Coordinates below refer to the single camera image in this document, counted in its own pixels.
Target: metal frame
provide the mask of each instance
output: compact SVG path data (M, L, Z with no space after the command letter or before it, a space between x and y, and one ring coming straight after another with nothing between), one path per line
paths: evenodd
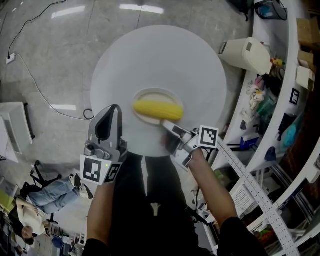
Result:
M218 150L221 151L222 155L227 159L229 164L238 174L239 178L243 181L243 184L250 191L265 217L271 224L274 232L276 233L283 251L287 256L299 256L299 251L295 246L292 235L287 228L284 220L278 213L278 207L274 207L268 196L260 187L259 183L254 179L250 172L247 172L247 168L244 164L235 156L235 154L229 149L229 147L218 138Z

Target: black shirt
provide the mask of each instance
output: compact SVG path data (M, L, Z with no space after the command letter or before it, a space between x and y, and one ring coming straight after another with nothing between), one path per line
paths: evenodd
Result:
M153 219L148 225L137 222L133 228L132 222L134 220L127 223L128 228L117 230L117 245L109 248L99 240L89 239L82 256L211 255L208 250L198 247L198 236L191 225L177 220L162 222ZM218 256L238 255L266 256L267 254L241 220L232 217L227 219L220 229Z

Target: cardboard box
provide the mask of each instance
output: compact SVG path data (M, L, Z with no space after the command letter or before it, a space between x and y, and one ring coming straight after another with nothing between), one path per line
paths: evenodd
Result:
M302 46L320 50L320 29L317 17L312 19L297 18L298 41Z
M317 67L314 65L314 55L300 50L298 53L298 60L302 67L310 69L313 73L317 73Z

